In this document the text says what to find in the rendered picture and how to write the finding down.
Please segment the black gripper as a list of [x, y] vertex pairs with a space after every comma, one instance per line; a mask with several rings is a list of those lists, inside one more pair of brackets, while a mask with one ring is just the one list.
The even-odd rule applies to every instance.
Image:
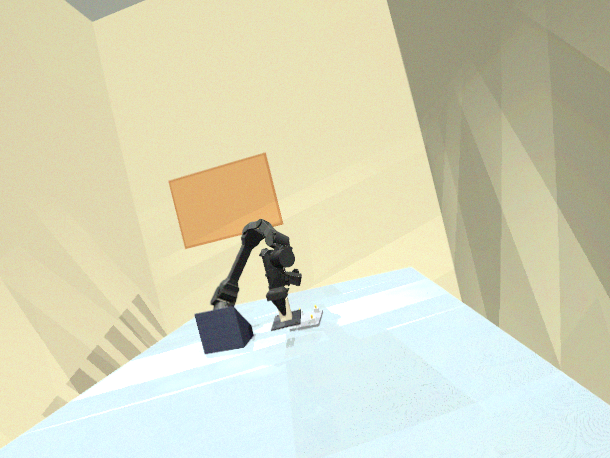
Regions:
[[289, 288], [285, 288], [281, 284], [281, 273], [283, 273], [283, 270], [283, 268], [265, 270], [265, 277], [267, 277], [269, 284], [266, 299], [267, 302], [271, 301], [283, 316], [286, 316], [285, 299], [288, 296]]

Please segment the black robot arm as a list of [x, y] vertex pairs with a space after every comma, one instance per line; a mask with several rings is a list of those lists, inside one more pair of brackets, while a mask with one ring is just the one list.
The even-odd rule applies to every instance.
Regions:
[[259, 219], [258, 221], [249, 222], [243, 228], [241, 235], [242, 245], [236, 259], [227, 278], [221, 281], [215, 289], [214, 296], [210, 302], [210, 305], [214, 306], [213, 310], [235, 306], [239, 292], [239, 278], [252, 249], [259, 245], [263, 239], [266, 245], [274, 249], [261, 249], [259, 256], [262, 256], [265, 270], [284, 268], [283, 273], [281, 273], [282, 286], [286, 286], [286, 283], [300, 286], [302, 274], [299, 273], [299, 270], [293, 269], [292, 272], [285, 270], [285, 268], [291, 267], [295, 262], [295, 255], [292, 252], [293, 247], [290, 246], [289, 237], [278, 232], [268, 221]]

